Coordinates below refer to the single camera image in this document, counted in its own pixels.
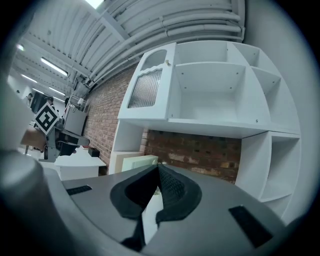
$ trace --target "open cabinet door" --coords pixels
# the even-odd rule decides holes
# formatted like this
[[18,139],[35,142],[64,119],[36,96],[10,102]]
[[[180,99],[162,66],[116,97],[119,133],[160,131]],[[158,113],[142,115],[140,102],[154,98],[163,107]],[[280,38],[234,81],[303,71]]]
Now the open cabinet door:
[[118,119],[167,119],[176,43],[143,55],[126,90]]

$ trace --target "white cabinet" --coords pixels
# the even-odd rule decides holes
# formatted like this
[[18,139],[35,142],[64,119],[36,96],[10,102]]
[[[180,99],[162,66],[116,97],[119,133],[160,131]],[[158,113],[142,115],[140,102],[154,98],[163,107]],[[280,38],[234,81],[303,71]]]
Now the white cabinet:
[[243,139],[235,184],[279,216],[286,211],[300,171],[300,124],[285,80],[261,49],[210,40],[147,52],[118,118],[118,151],[139,150],[145,128]]

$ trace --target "fluorescent light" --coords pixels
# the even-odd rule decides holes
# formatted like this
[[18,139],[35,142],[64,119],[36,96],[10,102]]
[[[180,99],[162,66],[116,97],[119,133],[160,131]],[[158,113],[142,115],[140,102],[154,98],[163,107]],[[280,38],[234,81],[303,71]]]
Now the fluorescent light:
[[58,66],[56,66],[55,64],[51,63],[50,61],[46,60],[45,58],[41,58],[41,61],[44,64],[47,64],[49,67],[53,68],[54,70],[60,72],[62,75],[67,76],[68,73],[66,71],[64,71],[63,69],[59,68]]
[[17,44],[16,47],[21,51],[25,50],[25,48],[21,44]]
[[39,90],[37,90],[37,89],[35,89],[35,88],[32,88],[32,89],[35,90],[35,91],[38,92],[38,93],[44,94],[42,91],[39,91]]
[[57,97],[55,97],[55,96],[53,96],[55,99],[57,99],[58,101],[61,101],[61,102],[65,102],[64,100],[62,100],[62,99],[59,99],[59,98],[57,98]]
[[63,95],[63,96],[66,96],[64,93],[62,93],[62,92],[60,92],[60,91],[58,91],[58,90],[56,90],[56,89],[53,89],[52,87],[49,87],[49,89],[52,90],[52,91],[55,91],[55,92],[58,93],[58,94],[61,94],[61,95]]
[[33,80],[33,79],[31,79],[30,77],[27,77],[27,76],[24,75],[24,74],[21,74],[21,76],[23,76],[23,77],[26,78],[26,79],[31,80],[31,81],[34,82],[34,83],[38,83],[36,80]]
[[104,1],[104,0],[85,0],[88,2],[89,5],[91,5],[94,9],[97,9],[97,7]]

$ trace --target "white table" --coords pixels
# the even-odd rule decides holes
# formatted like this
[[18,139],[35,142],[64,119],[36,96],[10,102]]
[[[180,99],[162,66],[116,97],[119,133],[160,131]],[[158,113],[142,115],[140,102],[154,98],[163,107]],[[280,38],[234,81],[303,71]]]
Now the white table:
[[81,147],[76,149],[75,154],[59,156],[54,165],[60,168],[62,181],[98,177],[99,167],[106,166],[99,157],[91,157],[88,150]]

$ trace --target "corrugated metal ceiling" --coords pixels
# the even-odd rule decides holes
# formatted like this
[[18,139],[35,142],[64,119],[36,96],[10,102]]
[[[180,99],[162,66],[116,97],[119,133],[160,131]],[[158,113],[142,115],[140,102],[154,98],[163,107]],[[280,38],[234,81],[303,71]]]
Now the corrugated metal ceiling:
[[[205,17],[213,14],[228,17]],[[176,18],[180,20],[165,25]],[[232,31],[188,32],[192,26],[210,24]],[[17,52],[12,67],[37,80],[42,89],[51,86],[67,96],[77,78],[74,95],[82,97],[88,88],[138,62],[151,48],[197,39],[240,42],[243,24],[244,0],[106,0],[97,9],[84,0],[48,0],[35,11],[20,41],[25,51]],[[43,64],[41,57],[67,71],[68,77]]]

